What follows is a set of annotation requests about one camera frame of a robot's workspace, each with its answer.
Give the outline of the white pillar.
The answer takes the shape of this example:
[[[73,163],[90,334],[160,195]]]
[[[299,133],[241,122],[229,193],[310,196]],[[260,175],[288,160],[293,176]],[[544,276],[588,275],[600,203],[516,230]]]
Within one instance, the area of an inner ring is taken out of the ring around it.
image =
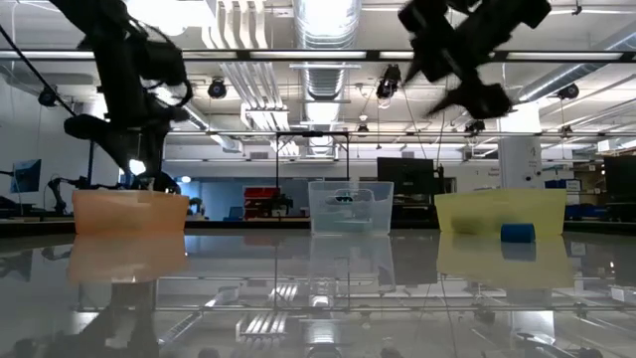
[[[511,134],[498,140],[501,187],[504,189],[540,189],[542,148],[536,132],[541,132],[539,112],[518,109],[498,122],[500,132]]]

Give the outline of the silver ceiling air duct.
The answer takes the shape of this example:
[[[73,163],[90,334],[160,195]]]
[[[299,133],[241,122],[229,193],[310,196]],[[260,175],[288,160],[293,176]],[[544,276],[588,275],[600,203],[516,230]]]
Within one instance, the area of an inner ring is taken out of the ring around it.
[[[293,0],[296,46],[302,50],[351,50],[362,0]],[[304,119],[313,131],[332,131],[340,114],[348,71],[341,64],[307,63],[302,71]]]

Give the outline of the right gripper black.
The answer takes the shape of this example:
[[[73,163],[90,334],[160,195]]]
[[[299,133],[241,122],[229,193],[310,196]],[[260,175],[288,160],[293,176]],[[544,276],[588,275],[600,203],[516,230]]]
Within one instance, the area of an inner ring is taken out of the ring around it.
[[[470,81],[517,27],[535,29],[551,10],[548,0],[410,0],[398,12],[399,21],[411,33],[413,50],[404,82],[419,74],[432,83],[450,74]],[[501,85],[464,82],[427,114],[453,105],[463,107],[473,119],[500,117],[512,107]]]

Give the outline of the large black monitor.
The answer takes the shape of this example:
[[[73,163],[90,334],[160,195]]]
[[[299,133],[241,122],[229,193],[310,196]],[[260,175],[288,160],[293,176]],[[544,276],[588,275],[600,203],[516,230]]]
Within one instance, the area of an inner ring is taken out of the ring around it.
[[[604,158],[606,190],[613,202],[636,202],[636,156]]]

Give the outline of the black background rig frame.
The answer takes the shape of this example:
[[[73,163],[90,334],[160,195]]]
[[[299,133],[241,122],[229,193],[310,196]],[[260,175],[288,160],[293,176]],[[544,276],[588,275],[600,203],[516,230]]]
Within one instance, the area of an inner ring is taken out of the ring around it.
[[[331,137],[333,142],[336,143],[337,140],[335,136],[342,136],[346,140],[345,152],[346,152],[346,180],[349,181],[351,179],[350,174],[350,143],[351,143],[351,133],[348,131],[321,131],[321,130],[303,130],[303,131],[275,131],[275,187],[278,193],[278,197],[281,197],[280,191],[280,156],[279,151],[281,146],[284,144],[280,144],[281,137],[287,137],[288,139],[294,139],[296,136],[300,136],[303,138],[320,138],[320,137]],[[304,169],[309,169],[311,177],[322,177],[326,178],[330,172],[326,167],[328,161],[301,161],[300,164]]]

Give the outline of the black wall monitor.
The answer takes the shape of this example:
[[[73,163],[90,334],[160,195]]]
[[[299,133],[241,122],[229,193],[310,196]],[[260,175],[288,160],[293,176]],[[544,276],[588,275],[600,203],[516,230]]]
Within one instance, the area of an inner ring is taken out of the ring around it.
[[[433,164],[431,159],[379,157],[377,178],[393,182],[395,194],[432,195],[438,189]]]

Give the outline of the clear plastic bin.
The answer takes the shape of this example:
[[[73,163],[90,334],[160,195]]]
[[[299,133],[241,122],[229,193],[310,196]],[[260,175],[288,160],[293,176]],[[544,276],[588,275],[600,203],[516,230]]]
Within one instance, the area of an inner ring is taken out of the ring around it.
[[[313,181],[308,195],[314,235],[386,235],[391,230],[393,182]]]

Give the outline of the silver slanted duct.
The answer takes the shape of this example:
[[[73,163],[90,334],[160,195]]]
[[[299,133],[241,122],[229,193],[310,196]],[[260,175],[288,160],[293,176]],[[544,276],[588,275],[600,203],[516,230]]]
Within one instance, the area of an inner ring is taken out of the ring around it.
[[[595,44],[592,51],[625,52],[636,51],[636,21],[625,26],[603,41]],[[607,63],[565,64],[550,71],[517,93],[515,103],[535,101],[554,93],[575,81],[607,66]]]

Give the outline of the orange translucent plastic bin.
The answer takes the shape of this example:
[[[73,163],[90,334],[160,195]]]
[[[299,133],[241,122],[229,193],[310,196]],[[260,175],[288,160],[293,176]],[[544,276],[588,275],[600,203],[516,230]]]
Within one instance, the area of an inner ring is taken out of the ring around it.
[[[189,198],[146,190],[76,190],[73,207],[80,235],[182,232]]]

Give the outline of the red bin shelf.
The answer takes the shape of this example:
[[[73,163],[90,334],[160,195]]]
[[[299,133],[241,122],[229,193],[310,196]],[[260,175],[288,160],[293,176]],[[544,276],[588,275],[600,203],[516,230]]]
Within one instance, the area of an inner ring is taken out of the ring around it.
[[[243,188],[243,219],[245,221],[271,218],[272,207],[280,190],[271,186]]]

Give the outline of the yellow translucent plastic bin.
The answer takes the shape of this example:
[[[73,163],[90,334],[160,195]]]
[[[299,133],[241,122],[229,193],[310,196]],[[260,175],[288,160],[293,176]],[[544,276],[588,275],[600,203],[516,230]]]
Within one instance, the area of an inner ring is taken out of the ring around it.
[[[563,231],[564,189],[491,189],[434,197],[442,233],[499,234],[504,224],[533,224],[540,235]]]

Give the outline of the blue foam cylinder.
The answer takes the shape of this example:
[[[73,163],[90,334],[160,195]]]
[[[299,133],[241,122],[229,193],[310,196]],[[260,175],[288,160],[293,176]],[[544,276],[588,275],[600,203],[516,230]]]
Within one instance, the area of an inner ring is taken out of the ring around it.
[[[502,243],[531,244],[536,240],[535,226],[532,223],[503,224],[500,240]]]

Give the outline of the blue screen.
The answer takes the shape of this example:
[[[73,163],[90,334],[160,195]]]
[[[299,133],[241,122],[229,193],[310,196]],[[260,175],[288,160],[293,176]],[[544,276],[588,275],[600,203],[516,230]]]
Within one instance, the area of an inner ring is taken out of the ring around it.
[[[32,159],[13,164],[10,192],[12,194],[40,191],[42,160]]]

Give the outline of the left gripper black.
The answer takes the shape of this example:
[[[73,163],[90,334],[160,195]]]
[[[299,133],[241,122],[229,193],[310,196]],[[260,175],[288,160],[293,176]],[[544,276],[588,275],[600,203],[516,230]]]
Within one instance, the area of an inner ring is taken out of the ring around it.
[[[144,45],[149,41],[174,44],[158,28],[129,19],[122,24],[119,33],[102,34],[93,41],[93,56],[100,77],[99,91],[104,95],[110,122],[159,123],[141,131],[139,159],[145,170],[135,175],[133,188],[165,192],[169,180],[162,171],[162,162],[164,141],[169,132],[167,121],[186,118],[183,106],[192,98],[192,86],[188,79],[183,84],[170,87],[141,77],[141,57]],[[89,114],[66,119],[64,130],[76,139],[96,143],[120,169],[130,171],[132,157],[129,149],[134,139],[133,132],[116,129],[109,122]]]

